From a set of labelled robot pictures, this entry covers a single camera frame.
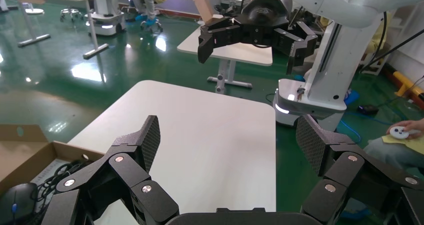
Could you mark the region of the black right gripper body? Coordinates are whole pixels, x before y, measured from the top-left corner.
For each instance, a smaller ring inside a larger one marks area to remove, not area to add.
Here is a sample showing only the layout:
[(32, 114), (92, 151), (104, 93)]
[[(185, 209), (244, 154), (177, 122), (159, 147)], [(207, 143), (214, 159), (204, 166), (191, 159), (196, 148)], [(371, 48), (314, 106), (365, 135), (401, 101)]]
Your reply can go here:
[(234, 18), (240, 27), (239, 42), (270, 47), (276, 42), (274, 30), (286, 30), (289, 25), (293, 0), (251, 0)]

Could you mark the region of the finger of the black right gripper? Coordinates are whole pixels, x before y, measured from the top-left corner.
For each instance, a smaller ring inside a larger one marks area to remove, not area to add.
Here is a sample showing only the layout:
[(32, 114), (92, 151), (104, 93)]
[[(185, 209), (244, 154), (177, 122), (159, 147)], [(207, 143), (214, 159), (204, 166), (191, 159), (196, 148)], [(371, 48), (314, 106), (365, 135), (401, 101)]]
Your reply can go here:
[(214, 18), (200, 27), (198, 36), (197, 58), (204, 64), (215, 48), (242, 42), (243, 26), (235, 17)]
[(302, 21), (289, 30), (273, 30), (273, 48), (288, 56), (286, 74), (291, 75), (293, 67), (302, 66), (305, 58), (314, 54), (318, 36)]

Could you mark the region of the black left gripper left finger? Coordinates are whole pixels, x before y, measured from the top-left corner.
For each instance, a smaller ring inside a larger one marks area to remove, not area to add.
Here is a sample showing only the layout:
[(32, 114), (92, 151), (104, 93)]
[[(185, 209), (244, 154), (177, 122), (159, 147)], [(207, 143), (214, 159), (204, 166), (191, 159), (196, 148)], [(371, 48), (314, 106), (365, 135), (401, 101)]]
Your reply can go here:
[(42, 223), (91, 225), (122, 201), (140, 225), (164, 225), (179, 206), (149, 172), (161, 142), (159, 119), (149, 115), (140, 130), (118, 137), (103, 157), (56, 186)]

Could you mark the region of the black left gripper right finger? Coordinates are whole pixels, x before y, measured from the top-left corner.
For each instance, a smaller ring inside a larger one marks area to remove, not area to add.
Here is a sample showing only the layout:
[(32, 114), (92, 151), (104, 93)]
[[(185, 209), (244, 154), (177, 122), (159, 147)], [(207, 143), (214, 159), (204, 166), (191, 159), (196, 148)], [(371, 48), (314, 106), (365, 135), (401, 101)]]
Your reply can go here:
[(334, 225), (350, 199), (376, 211), (387, 225), (424, 222), (424, 182), (366, 154), (347, 135), (327, 131), (309, 115), (296, 119), (296, 142), (321, 180), (301, 212)]

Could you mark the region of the operator hand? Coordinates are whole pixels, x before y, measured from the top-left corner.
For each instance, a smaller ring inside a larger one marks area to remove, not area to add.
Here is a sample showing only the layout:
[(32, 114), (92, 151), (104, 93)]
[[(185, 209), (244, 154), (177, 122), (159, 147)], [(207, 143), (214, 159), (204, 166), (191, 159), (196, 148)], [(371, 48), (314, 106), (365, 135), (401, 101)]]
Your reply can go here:
[(404, 131), (409, 133), (408, 139), (416, 139), (424, 135), (424, 119), (405, 120), (396, 123), (394, 126), (404, 127)]

